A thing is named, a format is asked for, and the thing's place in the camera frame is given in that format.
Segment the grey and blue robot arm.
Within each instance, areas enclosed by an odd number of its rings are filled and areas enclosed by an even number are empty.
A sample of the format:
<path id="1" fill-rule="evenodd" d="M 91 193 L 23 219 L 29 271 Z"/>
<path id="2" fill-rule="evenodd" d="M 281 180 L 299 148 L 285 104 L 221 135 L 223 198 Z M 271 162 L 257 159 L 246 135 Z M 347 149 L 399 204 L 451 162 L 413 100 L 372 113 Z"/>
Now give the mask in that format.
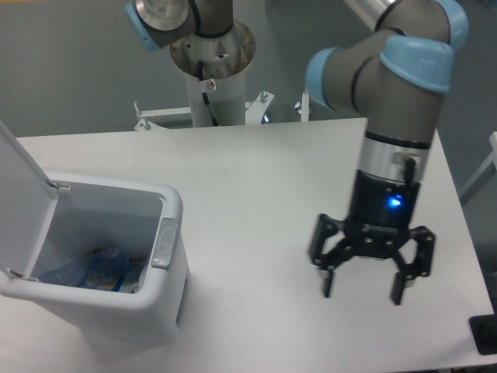
<path id="1" fill-rule="evenodd" d="M 352 47 L 319 51 L 305 86 L 315 102 L 367 119 L 349 212 L 319 215 L 308 255 L 325 272 L 355 256 L 391 259 L 398 270 L 391 300 L 431 270 L 434 234 L 410 227 L 454 53 L 468 34 L 455 1 L 351 1 L 372 30 Z M 230 1 L 132 1 L 125 8 L 150 51 L 168 47 L 186 74 L 193 125 L 246 124 L 245 89 L 237 78 L 252 62 L 255 41 Z"/>

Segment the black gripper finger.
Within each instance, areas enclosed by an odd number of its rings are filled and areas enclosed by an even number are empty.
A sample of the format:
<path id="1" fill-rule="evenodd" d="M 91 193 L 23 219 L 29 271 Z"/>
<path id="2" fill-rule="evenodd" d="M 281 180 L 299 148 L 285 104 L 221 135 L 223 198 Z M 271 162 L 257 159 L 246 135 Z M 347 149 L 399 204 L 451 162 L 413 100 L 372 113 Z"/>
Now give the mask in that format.
<path id="1" fill-rule="evenodd" d="M 415 257 L 411 263 L 406 263 L 400 253 L 400 248 L 408 240 L 416 242 Z M 398 268 L 398 272 L 394 276 L 391 300 L 395 305 L 401 304 L 404 290 L 417 277 L 428 277 L 430 275 L 435 242 L 435 235 L 427 227 L 419 226 L 409 229 L 406 239 L 401 241 L 400 244 L 394 244 L 394 248 L 391 250 L 391 257 Z"/>
<path id="2" fill-rule="evenodd" d="M 344 237 L 333 249 L 324 253 L 326 241 L 340 232 L 344 234 Z M 322 293 L 325 298 L 330 297 L 335 269 L 359 254 L 360 238 L 361 231 L 358 220 L 347 218 L 345 221 L 340 221 L 327 214 L 318 216 L 308 247 L 308 255 L 311 263 L 326 273 L 322 285 Z"/>

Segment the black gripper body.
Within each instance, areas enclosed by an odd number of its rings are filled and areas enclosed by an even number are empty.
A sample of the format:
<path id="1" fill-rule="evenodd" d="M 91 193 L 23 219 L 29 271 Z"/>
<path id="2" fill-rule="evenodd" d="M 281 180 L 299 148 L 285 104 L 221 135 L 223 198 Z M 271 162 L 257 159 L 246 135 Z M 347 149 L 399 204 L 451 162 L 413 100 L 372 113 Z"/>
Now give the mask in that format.
<path id="1" fill-rule="evenodd" d="M 396 239 L 412 219 L 420 183 L 386 180 L 356 171 L 349 213 L 345 220 L 347 245 L 354 255 L 388 259 L 384 241 Z"/>

